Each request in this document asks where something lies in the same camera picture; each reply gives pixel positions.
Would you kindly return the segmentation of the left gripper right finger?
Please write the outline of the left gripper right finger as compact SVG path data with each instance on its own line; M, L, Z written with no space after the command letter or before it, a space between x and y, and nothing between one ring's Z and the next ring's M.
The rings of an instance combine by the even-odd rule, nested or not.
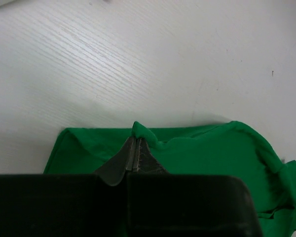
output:
M237 177L170 174L136 141L127 175L130 237L260 237L250 192Z

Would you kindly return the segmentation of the green t shirt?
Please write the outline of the green t shirt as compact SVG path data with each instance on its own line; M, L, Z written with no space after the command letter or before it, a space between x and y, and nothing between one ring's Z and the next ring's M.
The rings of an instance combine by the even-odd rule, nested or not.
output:
M232 175L253 197L264 236L296 231L296 161L282 163L272 146L248 125L177 128L66 128L57 137L46 174L90 173L115 155L130 136L145 138L152 155L172 174Z

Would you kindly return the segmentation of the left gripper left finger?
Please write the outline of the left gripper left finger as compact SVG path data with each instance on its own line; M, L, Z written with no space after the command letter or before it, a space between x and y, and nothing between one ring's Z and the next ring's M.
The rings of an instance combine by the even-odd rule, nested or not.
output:
M125 215L133 151L128 138L89 174L0 175L0 237L112 236Z

